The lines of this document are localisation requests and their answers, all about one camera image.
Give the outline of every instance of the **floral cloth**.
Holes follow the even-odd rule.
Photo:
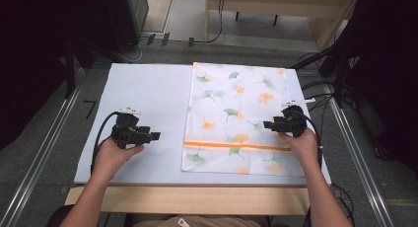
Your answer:
[[[183,171],[302,177],[264,121],[291,100],[284,68],[193,63]]]

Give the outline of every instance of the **ginkgo leaf print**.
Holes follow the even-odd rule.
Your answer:
[[[212,91],[205,91],[202,93],[202,100],[205,98],[210,98],[213,102],[215,102],[215,100],[211,97]]]
[[[271,89],[271,90],[273,90],[273,89],[274,89],[274,85],[273,85],[273,83],[271,82],[271,78],[270,78],[269,76],[267,76],[267,75],[264,75],[264,79],[263,79],[263,81],[258,82],[258,83],[264,83],[264,84],[265,84],[265,86],[266,86],[268,89]]]
[[[234,110],[234,109],[224,109],[224,112],[227,113],[227,115],[228,115],[227,116],[227,121],[228,121],[228,118],[232,115],[236,116],[239,119],[244,118],[244,115],[242,113],[240,113],[240,112],[238,112],[237,110]]]
[[[273,152],[273,157],[270,160],[264,161],[274,161],[277,165],[283,164],[283,157],[279,152]]]
[[[241,148],[232,147],[232,148],[230,148],[229,155],[230,156],[232,156],[232,155],[239,155],[240,157],[242,157],[243,159],[245,159],[245,157],[240,154],[240,150],[241,150]]]
[[[208,121],[208,120],[204,119],[202,128],[203,129],[213,129],[213,128],[215,128],[215,122]]]
[[[233,137],[233,141],[234,142],[239,142],[240,144],[243,144],[248,139],[249,139],[248,135],[246,135],[244,133],[240,133],[240,134]]]
[[[245,89],[243,87],[234,87],[234,91],[237,92],[237,96],[245,93]]]
[[[268,166],[268,170],[270,170],[271,172],[274,172],[276,174],[280,174],[283,172],[284,167],[282,165],[277,165],[276,163],[271,163]]]
[[[258,121],[257,123],[252,123],[250,121],[247,120],[248,123],[252,124],[254,126],[254,130],[261,130],[264,128],[264,124],[262,121]]]
[[[199,82],[209,82],[209,81],[211,81],[213,78],[212,78],[210,75],[206,75],[206,72],[205,72],[205,75],[204,75],[204,76],[202,76],[202,77],[196,76],[196,79],[197,79]]]
[[[276,72],[279,73],[279,74],[283,74],[283,73],[286,72],[286,69],[285,68],[277,68]]]
[[[283,167],[283,158],[282,155],[278,152],[273,152],[273,157],[271,160],[266,161],[273,161],[269,166],[268,169],[274,173],[282,173],[284,170]]]
[[[230,74],[230,76],[228,77],[229,79],[236,79],[237,81],[241,82],[240,79],[238,79],[238,76],[240,75],[240,72],[233,72]]]
[[[187,154],[187,159],[192,162],[203,162],[205,161],[204,157],[199,156],[199,154]]]
[[[244,167],[236,168],[236,173],[240,175],[247,175],[249,174],[249,169]]]
[[[265,103],[267,105],[268,100],[273,99],[274,96],[271,95],[271,94],[268,94],[268,93],[263,93],[263,94],[259,95],[258,98],[260,99],[260,101],[262,103]]]
[[[224,96],[226,96],[227,93],[223,92],[223,91],[216,91],[213,93],[213,97],[219,97],[221,98],[222,102],[224,102]]]

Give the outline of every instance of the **person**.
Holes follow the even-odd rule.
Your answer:
[[[304,133],[294,138],[285,133],[278,136],[290,144],[292,152],[300,161],[305,172],[308,194],[311,204],[312,226],[351,226],[336,202],[317,162],[316,135],[306,128]],[[123,166],[126,160],[140,153],[143,145],[130,149],[120,149],[112,138],[105,140],[96,158],[92,176],[77,202],[65,217],[61,226],[98,226],[100,209],[105,195],[105,189],[114,174]],[[166,219],[142,218],[135,226],[269,226],[268,221],[256,216],[168,216]]]

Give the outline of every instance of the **black wall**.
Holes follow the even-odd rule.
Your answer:
[[[346,84],[377,145],[418,172],[418,0],[373,0]],[[380,121],[371,119],[376,115]]]

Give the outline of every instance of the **wrist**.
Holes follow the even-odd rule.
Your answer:
[[[89,179],[89,184],[97,188],[107,188],[109,183],[109,178],[99,176],[98,174],[92,174],[92,176]]]

